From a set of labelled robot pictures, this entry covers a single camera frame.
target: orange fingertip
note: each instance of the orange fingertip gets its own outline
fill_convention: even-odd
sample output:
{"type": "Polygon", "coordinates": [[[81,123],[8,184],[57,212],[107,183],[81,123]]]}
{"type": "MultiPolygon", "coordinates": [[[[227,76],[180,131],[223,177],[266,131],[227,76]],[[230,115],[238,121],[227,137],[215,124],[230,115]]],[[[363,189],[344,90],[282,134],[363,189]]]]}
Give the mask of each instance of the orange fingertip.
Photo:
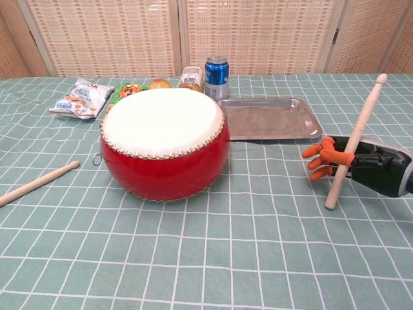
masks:
{"type": "Polygon", "coordinates": [[[324,176],[331,176],[332,174],[333,168],[331,166],[324,166],[314,171],[310,176],[310,180],[314,182],[321,179],[324,176]]]}
{"type": "Polygon", "coordinates": [[[304,158],[309,158],[309,157],[311,157],[311,156],[314,156],[314,155],[320,153],[320,151],[321,151],[322,149],[323,149],[323,148],[321,147],[320,144],[314,144],[314,145],[312,145],[311,147],[309,147],[309,148],[307,148],[307,149],[304,150],[304,152],[302,153],[302,157],[304,157],[304,158]]]}
{"type": "Polygon", "coordinates": [[[314,158],[312,161],[310,161],[308,163],[307,167],[310,170],[314,170],[315,168],[317,168],[319,166],[322,166],[322,165],[325,165],[325,162],[323,161],[323,158],[317,157],[317,158],[314,158]]]}
{"type": "Polygon", "coordinates": [[[323,147],[323,149],[326,149],[326,150],[334,150],[334,144],[335,144],[335,141],[331,137],[325,137],[321,141],[321,146],[323,147]]]}
{"type": "Polygon", "coordinates": [[[320,157],[325,161],[349,167],[354,159],[354,154],[338,152],[336,150],[321,150],[320,157]]]}

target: plastic bag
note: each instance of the plastic bag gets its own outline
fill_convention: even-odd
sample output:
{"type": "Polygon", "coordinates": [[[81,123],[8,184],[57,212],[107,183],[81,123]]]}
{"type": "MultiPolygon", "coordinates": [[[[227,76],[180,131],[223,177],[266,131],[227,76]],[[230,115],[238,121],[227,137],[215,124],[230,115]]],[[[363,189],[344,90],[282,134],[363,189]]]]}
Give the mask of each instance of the plastic bag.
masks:
{"type": "Polygon", "coordinates": [[[140,84],[131,84],[131,83],[123,83],[120,84],[116,90],[112,99],[109,102],[108,108],[106,112],[110,111],[110,109],[123,98],[126,98],[129,95],[136,94],[137,92],[141,92],[143,90],[148,90],[149,87],[140,84]]]}
{"type": "Polygon", "coordinates": [[[80,77],[75,88],[49,108],[49,112],[67,118],[96,118],[113,90],[113,86],[94,84],[80,77]]]}

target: bamboo screen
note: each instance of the bamboo screen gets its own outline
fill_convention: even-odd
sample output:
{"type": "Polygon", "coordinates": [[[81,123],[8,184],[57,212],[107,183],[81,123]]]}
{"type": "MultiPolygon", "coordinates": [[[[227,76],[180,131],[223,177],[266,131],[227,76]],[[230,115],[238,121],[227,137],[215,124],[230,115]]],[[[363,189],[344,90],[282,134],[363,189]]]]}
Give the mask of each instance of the bamboo screen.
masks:
{"type": "Polygon", "coordinates": [[[221,54],[232,74],[288,74],[316,70],[337,3],[188,0],[186,5],[191,65],[221,54]]]}
{"type": "Polygon", "coordinates": [[[29,76],[29,71],[19,55],[8,30],[0,18],[0,79],[29,76]]]}
{"type": "Polygon", "coordinates": [[[175,73],[167,0],[28,4],[59,76],[175,73]]]}
{"type": "Polygon", "coordinates": [[[30,29],[21,13],[17,0],[0,0],[0,11],[15,40],[16,48],[19,49],[28,65],[30,74],[33,76],[48,76],[45,62],[30,35],[30,29]]]}
{"type": "Polygon", "coordinates": [[[388,73],[413,73],[413,8],[403,23],[393,52],[386,64],[388,73]]]}
{"type": "Polygon", "coordinates": [[[327,72],[377,72],[406,1],[349,1],[327,72]]]}

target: silver tray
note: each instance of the silver tray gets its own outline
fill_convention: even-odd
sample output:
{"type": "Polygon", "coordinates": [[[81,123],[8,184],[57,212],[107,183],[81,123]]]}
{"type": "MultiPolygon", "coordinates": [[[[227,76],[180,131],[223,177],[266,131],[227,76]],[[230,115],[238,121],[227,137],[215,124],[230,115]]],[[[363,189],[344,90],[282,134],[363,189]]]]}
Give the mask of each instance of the silver tray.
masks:
{"type": "Polygon", "coordinates": [[[296,98],[221,99],[231,140],[316,138],[323,133],[307,104],[296,98]]]}

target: robotic hand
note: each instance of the robotic hand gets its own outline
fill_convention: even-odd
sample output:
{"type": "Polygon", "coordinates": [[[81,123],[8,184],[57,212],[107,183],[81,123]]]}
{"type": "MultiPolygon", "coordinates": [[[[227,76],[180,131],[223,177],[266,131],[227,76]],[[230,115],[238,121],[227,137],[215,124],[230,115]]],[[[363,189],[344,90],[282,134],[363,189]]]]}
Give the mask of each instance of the robotic hand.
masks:
{"type": "Polygon", "coordinates": [[[347,178],[388,197],[401,197],[413,193],[413,155],[403,150],[382,145],[376,141],[361,139],[355,153],[344,149],[349,137],[325,137],[321,144],[307,148],[302,157],[315,170],[310,179],[316,181],[324,176],[333,176],[338,165],[348,167],[347,178]]]}

